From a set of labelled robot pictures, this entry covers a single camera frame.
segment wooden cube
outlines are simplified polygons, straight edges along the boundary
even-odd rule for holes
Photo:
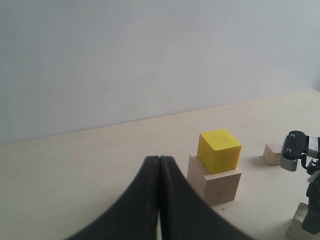
[[[240,176],[238,169],[209,174],[196,154],[189,157],[186,179],[209,206],[235,200]]]
[[[199,136],[197,156],[210,174],[236,169],[241,143],[226,129],[202,132]]]
[[[293,240],[320,240],[320,233],[312,235],[311,233],[302,229],[302,223],[307,214],[308,205],[300,202],[291,225],[286,234]]]
[[[265,145],[263,156],[270,165],[280,165],[282,144],[268,143]]]

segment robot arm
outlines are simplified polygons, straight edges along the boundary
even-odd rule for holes
[[[307,157],[313,158],[307,166]],[[308,211],[302,229],[320,233],[320,138],[305,135],[301,131],[291,131],[283,143],[280,166],[290,172],[297,170],[298,159],[301,166],[311,175],[306,196],[309,198]]]

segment yellow block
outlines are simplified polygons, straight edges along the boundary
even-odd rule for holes
[[[226,129],[202,132],[197,157],[210,174],[237,168],[242,144]]]

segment small wooden block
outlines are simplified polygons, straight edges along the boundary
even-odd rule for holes
[[[270,165],[280,165],[282,144],[268,143],[265,145],[263,156]]]
[[[320,233],[312,235],[311,233],[302,229],[302,223],[307,214],[307,210],[308,205],[300,202],[292,219],[291,225],[286,232],[288,237],[294,240],[320,240]]]
[[[187,181],[194,191],[209,205],[235,200],[241,172],[239,169],[209,174],[196,154],[190,155]]]
[[[197,157],[210,174],[237,168],[242,145],[226,129],[202,132],[199,136]]]

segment wooden table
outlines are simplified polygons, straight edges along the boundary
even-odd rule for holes
[[[308,89],[0,145],[0,239],[66,238],[121,195],[145,156],[172,155],[186,174],[199,133],[220,128],[243,144],[242,177],[235,201],[213,209],[256,239],[286,239],[299,202],[307,203],[308,175],[269,166],[262,154],[291,130],[319,136],[319,103]]]

